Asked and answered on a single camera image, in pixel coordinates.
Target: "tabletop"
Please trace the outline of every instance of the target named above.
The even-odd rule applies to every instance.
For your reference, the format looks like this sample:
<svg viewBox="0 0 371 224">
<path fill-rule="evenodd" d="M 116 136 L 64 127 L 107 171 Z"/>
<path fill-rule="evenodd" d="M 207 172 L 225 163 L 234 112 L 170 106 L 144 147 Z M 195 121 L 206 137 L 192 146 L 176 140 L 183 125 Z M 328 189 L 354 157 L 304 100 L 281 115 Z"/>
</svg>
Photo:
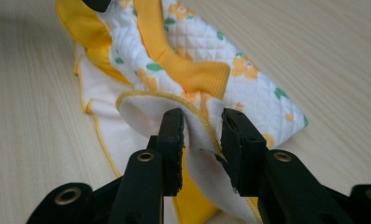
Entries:
<svg viewBox="0 0 371 224">
<path fill-rule="evenodd" d="M 280 146 L 327 187 L 371 184 L 371 0 L 184 0 L 309 118 Z M 0 1 L 0 223 L 68 182 L 116 178 L 82 111 L 53 0 Z M 219 213 L 209 223 L 242 223 Z"/>
</svg>

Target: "wooden table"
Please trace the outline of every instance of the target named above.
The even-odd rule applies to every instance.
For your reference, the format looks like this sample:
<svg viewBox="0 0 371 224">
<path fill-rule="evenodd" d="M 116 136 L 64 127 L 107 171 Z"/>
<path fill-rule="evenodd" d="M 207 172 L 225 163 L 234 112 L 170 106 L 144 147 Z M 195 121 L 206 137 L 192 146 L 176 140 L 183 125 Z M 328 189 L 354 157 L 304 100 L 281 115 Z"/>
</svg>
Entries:
<svg viewBox="0 0 371 224">
<path fill-rule="evenodd" d="M 371 183 L 371 0 L 184 2 L 306 113 L 309 127 L 282 149 L 339 192 Z M 61 184 L 116 177 L 72 70 L 54 1 L 0 1 L 0 223 L 24 223 Z"/>
</svg>

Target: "yellow fabric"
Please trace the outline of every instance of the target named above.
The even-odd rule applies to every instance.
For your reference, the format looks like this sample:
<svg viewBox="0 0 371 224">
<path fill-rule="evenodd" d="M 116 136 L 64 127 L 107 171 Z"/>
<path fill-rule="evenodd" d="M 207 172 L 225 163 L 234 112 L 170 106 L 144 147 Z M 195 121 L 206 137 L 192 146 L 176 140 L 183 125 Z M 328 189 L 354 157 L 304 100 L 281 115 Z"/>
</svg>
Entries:
<svg viewBox="0 0 371 224">
<path fill-rule="evenodd" d="M 89 60 L 108 76 L 130 85 L 129 81 L 110 64 L 108 52 L 112 39 L 96 13 L 81 0 L 58 0 L 56 9 L 69 35 L 86 48 Z"/>
<path fill-rule="evenodd" d="M 198 187 L 188 175 L 186 168 L 186 149 L 183 150 L 183 188 L 173 198 L 173 205 L 176 208 L 179 223 L 205 223 L 216 212 L 218 208 L 212 205 L 200 192 Z"/>
<path fill-rule="evenodd" d="M 193 63 L 173 51 L 163 29 L 161 0 L 134 0 L 139 31 L 149 56 L 186 92 L 204 91 L 224 98 L 230 68 L 226 63 Z"/>
</svg>

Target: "baby clothing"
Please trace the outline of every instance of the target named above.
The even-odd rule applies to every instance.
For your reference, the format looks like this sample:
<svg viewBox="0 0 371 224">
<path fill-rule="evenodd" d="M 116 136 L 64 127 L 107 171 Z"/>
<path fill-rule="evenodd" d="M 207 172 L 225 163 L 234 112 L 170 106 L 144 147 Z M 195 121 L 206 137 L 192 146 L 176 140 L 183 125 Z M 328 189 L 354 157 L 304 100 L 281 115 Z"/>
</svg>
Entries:
<svg viewBox="0 0 371 224">
<path fill-rule="evenodd" d="M 117 175 L 158 134 L 163 113 L 185 113 L 184 185 L 165 198 L 166 223 L 201 223 L 217 207 L 249 222 L 256 200 L 233 191 L 214 155 L 221 152 L 225 107 L 244 113 L 267 140 L 283 143 L 308 120 L 285 91 L 221 32 L 175 0 L 112 1 L 98 13 L 80 0 L 57 0 L 76 42 L 83 109 Z"/>
</svg>

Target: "cloth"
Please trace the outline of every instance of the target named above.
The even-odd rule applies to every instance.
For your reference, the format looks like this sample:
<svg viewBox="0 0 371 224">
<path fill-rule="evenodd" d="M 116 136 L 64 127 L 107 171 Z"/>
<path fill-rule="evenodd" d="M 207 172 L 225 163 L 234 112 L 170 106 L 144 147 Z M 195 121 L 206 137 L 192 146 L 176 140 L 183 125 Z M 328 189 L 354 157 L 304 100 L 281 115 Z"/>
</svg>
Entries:
<svg viewBox="0 0 371 224">
<path fill-rule="evenodd" d="M 255 199 L 232 190 L 214 156 L 224 157 L 221 113 L 243 112 L 276 147 L 308 125 L 285 91 L 180 2 L 112 1 L 96 13 L 79 0 L 58 0 L 57 12 L 77 42 L 83 109 L 95 118 L 116 174 L 158 133 L 163 113 L 180 107 L 185 179 L 179 195 L 165 199 L 165 222 L 202 223 L 216 207 L 256 222 Z"/>
</svg>

